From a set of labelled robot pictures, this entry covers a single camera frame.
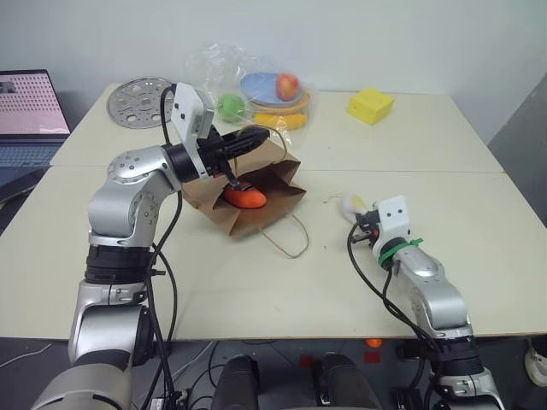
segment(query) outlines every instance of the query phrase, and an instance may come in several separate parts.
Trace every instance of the paper bag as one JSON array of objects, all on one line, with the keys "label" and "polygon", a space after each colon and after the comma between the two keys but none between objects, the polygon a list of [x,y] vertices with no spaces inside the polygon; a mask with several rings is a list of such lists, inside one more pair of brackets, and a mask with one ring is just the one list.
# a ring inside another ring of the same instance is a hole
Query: paper bag
[{"label": "paper bag", "polygon": [[253,184],[267,198],[258,209],[236,208],[222,198],[226,176],[182,185],[184,198],[231,236],[245,235],[264,228],[285,216],[306,193],[291,183],[300,161],[267,140],[261,147],[238,158],[238,178]]}]

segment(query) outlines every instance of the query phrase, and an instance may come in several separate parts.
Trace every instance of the green ball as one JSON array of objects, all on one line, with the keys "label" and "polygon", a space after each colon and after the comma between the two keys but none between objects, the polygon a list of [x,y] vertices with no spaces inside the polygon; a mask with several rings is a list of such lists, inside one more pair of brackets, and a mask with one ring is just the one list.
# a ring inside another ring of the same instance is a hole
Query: green ball
[{"label": "green ball", "polygon": [[224,94],[219,98],[218,112],[226,122],[238,122],[245,112],[243,98],[235,94]]}]

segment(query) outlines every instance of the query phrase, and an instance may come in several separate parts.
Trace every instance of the plastic bag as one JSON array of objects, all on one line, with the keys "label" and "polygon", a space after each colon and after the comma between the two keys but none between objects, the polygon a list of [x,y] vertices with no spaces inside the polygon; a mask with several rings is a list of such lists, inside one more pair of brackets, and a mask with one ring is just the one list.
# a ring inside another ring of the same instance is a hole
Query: plastic bag
[{"label": "plastic bag", "polygon": [[317,93],[294,73],[265,56],[228,44],[211,44],[185,61],[184,81],[215,106],[220,133],[257,124],[299,145],[309,128]]}]

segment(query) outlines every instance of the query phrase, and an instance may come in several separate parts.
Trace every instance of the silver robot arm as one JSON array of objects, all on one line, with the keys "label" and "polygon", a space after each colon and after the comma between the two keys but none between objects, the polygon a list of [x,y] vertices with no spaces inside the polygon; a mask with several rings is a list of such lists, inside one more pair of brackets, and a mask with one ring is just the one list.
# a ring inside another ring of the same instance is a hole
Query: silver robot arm
[{"label": "silver robot arm", "polygon": [[269,137],[252,127],[221,136],[211,126],[213,109],[191,86],[178,83],[172,91],[171,121],[181,144],[117,156],[90,201],[90,248],[68,345],[73,367],[51,381],[32,410],[130,408],[132,367],[153,351],[151,312],[143,302],[163,200],[181,183],[219,173],[240,188],[228,161]]},{"label": "silver robot arm", "polygon": [[440,352],[429,352],[432,368],[440,370],[436,391],[445,409],[503,410],[491,372],[482,366],[475,347],[467,305],[444,274],[443,265],[421,250],[421,240],[409,239],[406,202],[397,196],[356,215],[381,267],[393,274],[410,299],[416,324],[435,340]]}]

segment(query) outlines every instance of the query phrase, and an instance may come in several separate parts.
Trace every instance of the green zip tie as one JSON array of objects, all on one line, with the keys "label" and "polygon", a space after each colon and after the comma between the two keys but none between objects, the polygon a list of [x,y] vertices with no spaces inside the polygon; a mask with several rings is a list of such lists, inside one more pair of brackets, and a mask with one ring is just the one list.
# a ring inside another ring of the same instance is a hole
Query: green zip tie
[{"label": "green zip tie", "polygon": [[410,242],[400,243],[397,246],[391,248],[387,252],[385,252],[380,258],[378,258],[378,263],[381,267],[384,267],[384,262],[391,258],[394,254],[396,254],[399,250],[402,248],[406,248],[407,246],[418,246],[420,243],[424,242],[424,240],[419,237],[418,239],[413,239]]}]

